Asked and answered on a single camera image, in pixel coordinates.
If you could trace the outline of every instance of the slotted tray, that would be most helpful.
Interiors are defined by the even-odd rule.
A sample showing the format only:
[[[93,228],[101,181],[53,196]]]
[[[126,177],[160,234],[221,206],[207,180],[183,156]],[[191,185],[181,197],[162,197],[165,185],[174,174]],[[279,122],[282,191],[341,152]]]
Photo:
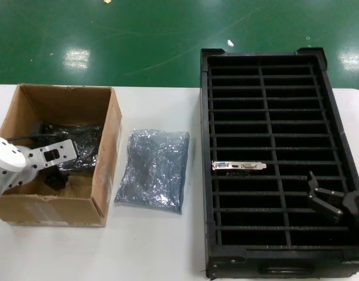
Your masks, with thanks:
[[[322,188],[359,189],[323,50],[248,56],[203,50],[201,58],[207,276],[357,272],[359,264],[347,267],[359,263],[359,250],[346,225],[307,204],[309,171]],[[212,171],[212,160],[263,162],[267,168]],[[334,258],[321,260],[330,253],[340,257],[336,265],[329,262]],[[341,262],[343,268],[325,270]]]

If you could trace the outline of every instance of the metal bracket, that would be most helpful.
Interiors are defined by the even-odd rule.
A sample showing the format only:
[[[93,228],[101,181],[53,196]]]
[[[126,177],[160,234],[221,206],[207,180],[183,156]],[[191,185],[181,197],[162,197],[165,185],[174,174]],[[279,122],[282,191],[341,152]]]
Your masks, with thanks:
[[[262,170],[266,164],[261,162],[230,162],[212,161],[213,170]]]
[[[42,148],[29,149],[25,146],[17,146],[17,148],[24,155],[27,165],[9,187],[29,183],[35,179],[40,170],[78,157],[76,145],[71,139],[43,146]]]

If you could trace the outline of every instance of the green floor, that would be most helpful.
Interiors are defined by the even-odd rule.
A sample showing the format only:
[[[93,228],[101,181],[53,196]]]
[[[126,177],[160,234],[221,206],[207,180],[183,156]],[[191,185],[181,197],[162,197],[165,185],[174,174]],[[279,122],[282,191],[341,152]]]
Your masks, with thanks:
[[[201,48],[306,46],[359,89],[359,1],[0,0],[0,84],[198,87]]]

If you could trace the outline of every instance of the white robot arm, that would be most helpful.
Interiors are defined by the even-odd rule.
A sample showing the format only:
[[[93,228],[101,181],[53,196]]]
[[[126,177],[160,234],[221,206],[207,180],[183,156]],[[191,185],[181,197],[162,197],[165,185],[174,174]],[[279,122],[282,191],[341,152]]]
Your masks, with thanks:
[[[30,149],[0,138],[0,196],[7,189],[34,180],[39,170],[76,158],[77,149],[70,139]]]

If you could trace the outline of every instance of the plastic bag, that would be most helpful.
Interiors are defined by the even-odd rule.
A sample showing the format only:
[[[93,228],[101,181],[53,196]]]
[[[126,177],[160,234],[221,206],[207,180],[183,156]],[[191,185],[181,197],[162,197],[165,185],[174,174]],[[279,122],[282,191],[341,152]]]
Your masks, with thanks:
[[[190,134],[134,130],[128,160],[114,202],[182,213]]]
[[[78,158],[58,164],[58,169],[61,172],[92,174],[96,167],[102,129],[102,125],[64,126],[45,124],[45,133],[66,135],[68,139],[71,139],[77,145]]]

